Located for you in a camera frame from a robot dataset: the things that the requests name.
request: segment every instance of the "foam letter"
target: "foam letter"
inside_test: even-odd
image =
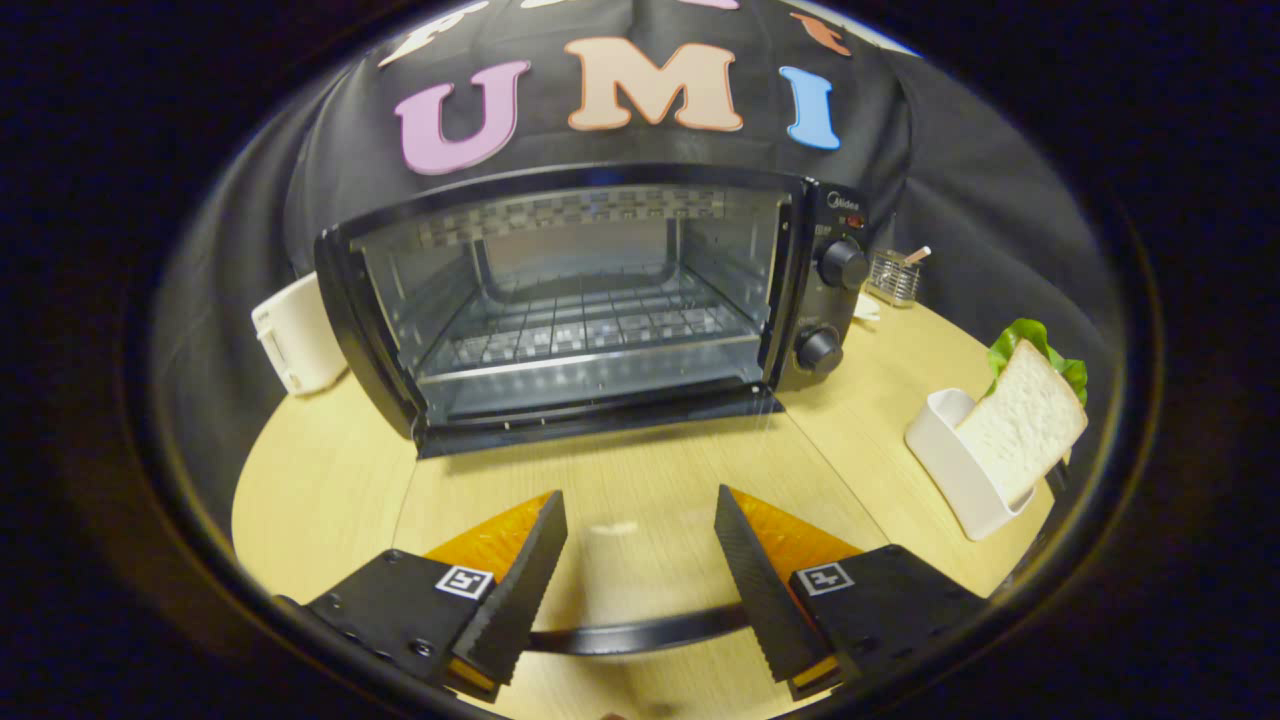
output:
[[[415,173],[443,176],[470,168],[502,150],[516,132],[516,78],[527,70],[527,60],[503,63],[471,76],[484,88],[484,126],[466,140],[449,142],[440,132],[444,99],[453,83],[436,85],[404,99],[396,106],[401,117],[404,163]]]
[[[852,55],[852,53],[849,51],[849,47],[845,47],[844,45],[837,42],[840,40],[840,33],[824,26],[822,20],[819,20],[818,18],[810,18],[809,15],[797,15],[795,13],[791,13],[791,17],[800,20],[800,23],[804,26],[805,32],[809,33],[809,37],[817,40],[822,45],[835,50],[836,53],[840,53],[846,58]]]
[[[622,90],[650,124],[667,115],[676,95],[685,91],[685,104],[676,122],[696,129],[736,131],[742,117],[733,111],[728,88],[728,65],[733,54],[723,47],[689,42],[676,49],[658,69],[630,40],[585,37],[564,51],[582,61],[582,106],[568,117],[573,129],[618,128],[631,113],[618,106]]]
[[[687,5],[705,5],[708,8],[719,8],[721,10],[736,10],[737,0],[680,0]]]
[[[443,18],[426,23],[425,26],[408,33],[408,37],[404,38],[404,42],[401,42],[399,47],[397,47],[394,53],[384,58],[381,63],[378,63],[378,67],[381,68],[384,65],[394,63],[396,60],[399,60],[404,55],[408,55],[415,50],[425,47],[429,42],[435,40],[435,36],[438,33],[442,33],[449,29],[451,27],[458,24],[460,22],[462,22],[462,18],[465,18],[467,13],[475,13],[476,10],[483,10],[486,6],[489,6],[489,0],[481,0],[480,3],[467,5],[466,8],[454,10],[448,15],[444,15]]]
[[[822,150],[838,149],[840,138],[831,129],[831,83],[827,78],[790,67],[780,68],[778,74],[791,83],[796,105],[796,122],[787,128],[791,140]]]

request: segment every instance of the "white box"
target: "white box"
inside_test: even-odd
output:
[[[300,278],[251,313],[262,350],[289,395],[324,389],[347,369],[316,274]]]
[[[956,434],[956,425],[977,405],[963,389],[934,392],[906,428],[906,446],[920,460],[960,520],[964,534],[980,541],[1016,518],[1036,497],[1036,487],[1006,505],[995,483]]]

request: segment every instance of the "black cloth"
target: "black cloth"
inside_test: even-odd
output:
[[[1111,270],[1069,190],[1032,143],[945,72],[844,31],[852,56],[841,56],[809,37],[792,12],[772,0],[744,0],[739,12],[669,0],[536,9],[494,0],[384,68],[378,63],[403,36],[300,91],[228,167],[156,302],[152,372],[168,388],[164,402],[187,470],[223,529],[239,469],[283,396],[250,310],[312,270],[317,233],[434,187],[572,163],[705,163],[860,188],[872,202],[873,246],[933,249],[923,270],[925,305],[983,343],[1019,316],[1036,318],[1064,356],[1087,361],[1091,423],[1073,464],[1089,466],[1111,398],[1112,348],[1123,345]],[[684,128],[673,109],[657,126],[634,113],[623,128],[570,128],[581,67],[563,47],[591,36],[627,37],[659,67],[686,42],[731,50],[744,128]],[[483,117],[471,76],[511,60],[532,68],[518,79],[518,124],[507,146],[447,176],[413,173],[402,156],[396,105],[452,82],[443,129],[467,137]],[[783,65],[835,86],[837,151],[787,136],[795,109],[778,74]],[[625,95],[621,101],[628,102]]]

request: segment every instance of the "letter m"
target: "letter m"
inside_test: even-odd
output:
[[[676,49],[662,68],[623,37],[585,37],[567,44],[564,51],[582,61],[582,106],[568,117],[573,129],[627,124],[631,113],[618,106],[618,90],[627,94],[649,124],[662,122],[684,90],[685,104],[676,110],[677,123],[724,132],[742,127],[728,88],[733,54],[723,47],[689,42]]]

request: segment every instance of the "black knob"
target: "black knob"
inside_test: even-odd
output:
[[[819,328],[800,336],[796,342],[796,364],[805,370],[826,375],[840,365],[845,351],[840,347],[840,336],[832,328]]]
[[[831,243],[818,260],[818,274],[822,275],[822,281],[845,290],[861,287],[869,269],[863,249],[847,236]]]

